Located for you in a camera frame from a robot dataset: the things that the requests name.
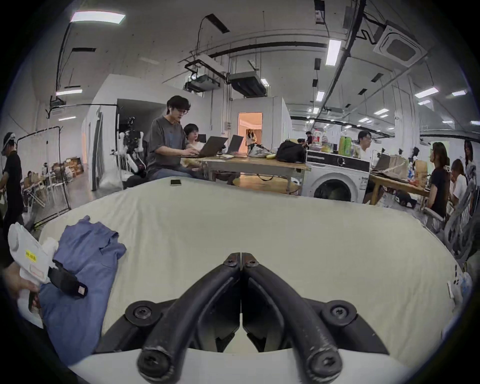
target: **jeans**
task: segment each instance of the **jeans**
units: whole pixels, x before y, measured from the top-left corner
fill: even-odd
[[[169,169],[169,168],[162,168],[156,171],[153,175],[151,175],[148,180],[158,180],[158,179],[163,179],[165,177],[171,177],[171,176],[179,176],[179,177],[188,177],[188,178],[194,178],[194,179],[200,179],[200,174],[198,172],[194,172],[191,169],[182,167],[179,165],[175,169]]]

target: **doorway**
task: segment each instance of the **doorway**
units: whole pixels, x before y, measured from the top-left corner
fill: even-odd
[[[247,143],[245,138],[248,132],[255,135],[256,143],[262,143],[262,112],[243,112],[239,113],[239,128],[237,135],[243,136],[239,152],[247,152]]]

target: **washing machine door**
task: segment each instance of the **washing machine door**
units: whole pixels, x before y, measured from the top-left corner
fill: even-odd
[[[318,199],[341,200],[356,203],[358,189],[350,176],[340,172],[330,172],[315,180],[308,192]]]

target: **gray t-shirt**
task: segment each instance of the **gray t-shirt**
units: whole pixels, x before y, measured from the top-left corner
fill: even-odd
[[[186,137],[179,123],[171,123],[165,117],[153,120],[147,135],[148,156],[147,176],[154,174],[162,168],[173,169],[180,165],[179,156],[164,156],[155,153],[155,150],[166,146],[174,149],[185,149]]]

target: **black top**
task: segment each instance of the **black top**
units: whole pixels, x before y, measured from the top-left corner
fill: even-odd
[[[8,172],[7,180],[7,207],[13,212],[22,212],[24,203],[22,200],[22,165],[17,151],[12,151],[7,157],[7,163],[3,172]]]
[[[437,195],[432,205],[432,211],[438,213],[441,217],[445,217],[446,202],[445,193],[448,193],[446,181],[448,178],[448,172],[443,168],[435,168],[432,172],[432,185],[437,187]]]

